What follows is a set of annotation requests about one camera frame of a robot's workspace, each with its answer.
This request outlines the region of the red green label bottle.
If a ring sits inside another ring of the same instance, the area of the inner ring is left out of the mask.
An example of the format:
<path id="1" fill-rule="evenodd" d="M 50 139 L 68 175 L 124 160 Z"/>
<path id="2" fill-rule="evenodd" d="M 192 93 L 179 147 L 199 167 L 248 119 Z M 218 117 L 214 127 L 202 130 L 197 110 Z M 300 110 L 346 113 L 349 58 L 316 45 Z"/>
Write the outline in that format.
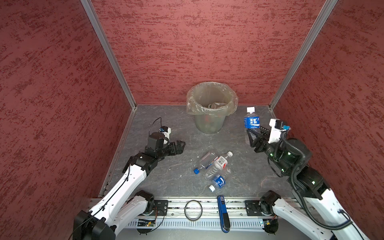
<path id="1" fill-rule="evenodd" d="M 227 104 L 226 103 L 212 103 L 208 105 L 209 109 L 219 109 L 222 107 L 225 107 Z"/>

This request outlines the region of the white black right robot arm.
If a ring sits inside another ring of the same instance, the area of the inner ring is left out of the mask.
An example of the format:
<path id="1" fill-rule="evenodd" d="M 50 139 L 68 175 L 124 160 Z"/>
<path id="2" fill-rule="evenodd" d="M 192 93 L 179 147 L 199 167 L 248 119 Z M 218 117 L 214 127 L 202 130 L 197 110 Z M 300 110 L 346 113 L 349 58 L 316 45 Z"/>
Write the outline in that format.
<path id="1" fill-rule="evenodd" d="M 288 139 L 289 127 L 278 121 L 271 130 L 259 132 L 247 129 L 250 146 L 256 153 L 265 153 L 269 164 L 279 170 L 296 194 L 301 210 L 270 190 L 259 201 L 261 213 L 272 216 L 265 222 L 267 233 L 277 231 L 277 219 L 282 218 L 311 240 L 367 240 L 368 236 L 356 225 L 342 207 L 323 176 L 308 166 L 312 153 L 299 140 Z"/>

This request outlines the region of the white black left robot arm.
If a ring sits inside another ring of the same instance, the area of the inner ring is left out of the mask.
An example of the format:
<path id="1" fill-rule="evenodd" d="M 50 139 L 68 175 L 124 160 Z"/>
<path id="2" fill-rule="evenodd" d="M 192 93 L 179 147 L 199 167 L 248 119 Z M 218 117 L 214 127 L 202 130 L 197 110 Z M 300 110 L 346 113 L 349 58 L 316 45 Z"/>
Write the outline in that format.
<path id="1" fill-rule="evenodd" d="M 181 155 L 186 143 L 170 142 L 171 130 L 162 127 L 148 136 L 143 152 L 131 156 L 117 184 L 88 212 L 74 219 L 71 240 L 114 240 L 137 216 L 154 210 L 154 195 L 146 191 L 131 194 L 167 156 Z"/>

